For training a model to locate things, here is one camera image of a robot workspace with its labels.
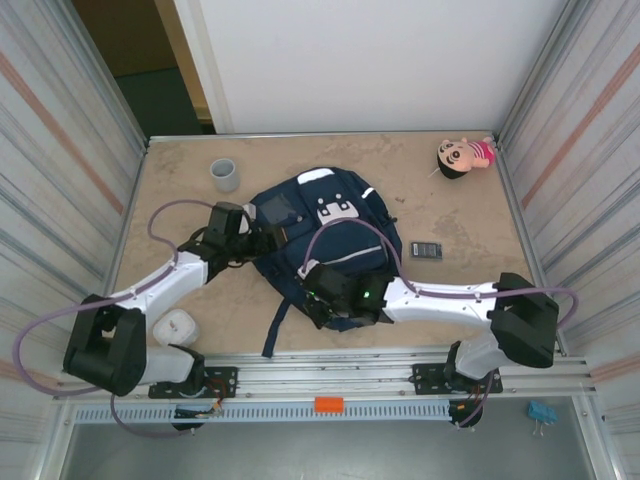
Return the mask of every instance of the metal wall panel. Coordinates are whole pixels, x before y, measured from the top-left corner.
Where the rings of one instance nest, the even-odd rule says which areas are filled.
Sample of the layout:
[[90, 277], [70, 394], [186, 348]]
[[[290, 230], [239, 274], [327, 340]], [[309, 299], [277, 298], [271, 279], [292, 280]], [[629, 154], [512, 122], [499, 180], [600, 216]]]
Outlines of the metal wall panel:
[[500, 137], [548, 283], [580, 294], [569, 349], [640, 475], [640, 3], [578, 3]]
[[[0, 478], [23, 478], [49, 399], [11, 346], [29, 321], [100, 292], [144, 139], [64, 2], [0, 2]], [[29, 335], [26, 366], [55, 384], [69, 321]]]

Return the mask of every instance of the white container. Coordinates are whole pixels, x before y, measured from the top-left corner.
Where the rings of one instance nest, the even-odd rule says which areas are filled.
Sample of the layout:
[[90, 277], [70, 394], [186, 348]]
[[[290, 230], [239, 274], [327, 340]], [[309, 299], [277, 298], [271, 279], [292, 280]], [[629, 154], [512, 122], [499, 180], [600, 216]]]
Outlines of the white container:
[[171, 310], [153, 326], [153, 336], [160, 345], [188, 347], [196, 341], [200, 329], [191, 315], [181, 309]]

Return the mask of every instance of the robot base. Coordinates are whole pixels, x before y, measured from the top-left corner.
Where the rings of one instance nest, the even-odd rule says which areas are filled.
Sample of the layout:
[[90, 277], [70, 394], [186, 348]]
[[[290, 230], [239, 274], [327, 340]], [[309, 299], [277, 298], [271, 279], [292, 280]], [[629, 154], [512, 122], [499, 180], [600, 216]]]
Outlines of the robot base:
[[236, 396], [236, 386], [238, 385], [238, 369], [236, 367], [205, 367], [204, 371], [205, 382], [207, 379], [215, 380], [211, 382], [213, 391], [211, 388], [203, 386], [195, 395], [186, 395], [180, 391], [179, 383], [159, 382], [149, 387], [149, 398], [233, 398]]
[[500, 373], [490, 372], [481, 380], [474, 382], [467, 379], [463, 385], [451, 385], [445, 378], [445, 363], [418, 363], [413, 365], [411, 370], [413, 375], [409, 381], [413, 383], [416, 395], [452, 395], [472, 393], [474, 387], [479, 387], [479, 394], [484, 394], [489, 383], [489, 375], [493, 375], [493, 382], [489, 393], [502, 393], [502, 380]]
[[[463, 422], [464, 419], [469, 417], [469, 415], [471, 415], [476, 409], [476, 404], [471, 401], [452, 400], [449, 403], [449, 415], [451, 415], [451, 421], [449, 423], [453, 425], [457, 425], [458, 423]], [[470, 428], [476, 425], [482, 418], [483, 413], [484, 408], [481, 408], [480, 411], [476, 413], [475, 416], [461, 428]]]

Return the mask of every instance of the navy backpack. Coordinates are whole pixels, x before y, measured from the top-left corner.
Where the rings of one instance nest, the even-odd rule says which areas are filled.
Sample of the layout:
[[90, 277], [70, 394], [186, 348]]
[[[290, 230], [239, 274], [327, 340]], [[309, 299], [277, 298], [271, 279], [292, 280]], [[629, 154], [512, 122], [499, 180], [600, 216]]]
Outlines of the navy backpack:
[[[256, 269], [284, 297], [269, 328], [262, 351], [270, 358], [278, 328], [289, 306], [302, 313], [306, 292], [297, 278], [313, 234], [336, 218], [365, 220], [380, 230], [402, 258], [402, 242], [382, 198], [358, 174], [336, 167], [314, 168], [256, 195], [258, 226], [276, 225], [284, 229], [287, 243], [279, 250], [254, 260]], [[312, 259], [329, 264], [350, 276], [362, 273], [398, 271], [380, 238], [362, 225], [340, 222], [325, 230], [314, 245]], [[351, 318], [333, 317], [325, 325], [340, 332], [362, 326]]]

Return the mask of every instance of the doll head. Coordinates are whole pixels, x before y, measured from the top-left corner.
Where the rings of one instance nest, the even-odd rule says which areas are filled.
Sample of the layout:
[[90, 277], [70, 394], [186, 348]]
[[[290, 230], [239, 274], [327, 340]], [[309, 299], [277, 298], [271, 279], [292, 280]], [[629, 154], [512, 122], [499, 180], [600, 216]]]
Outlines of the doll head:
[[462, 177], [472, 168], [486, 168], [495, 158], [490, 138], [481, 142], [467, 142], [463, 138], [459, 142], [444, 140], [438, 147], [438, 166], [447, 178]]

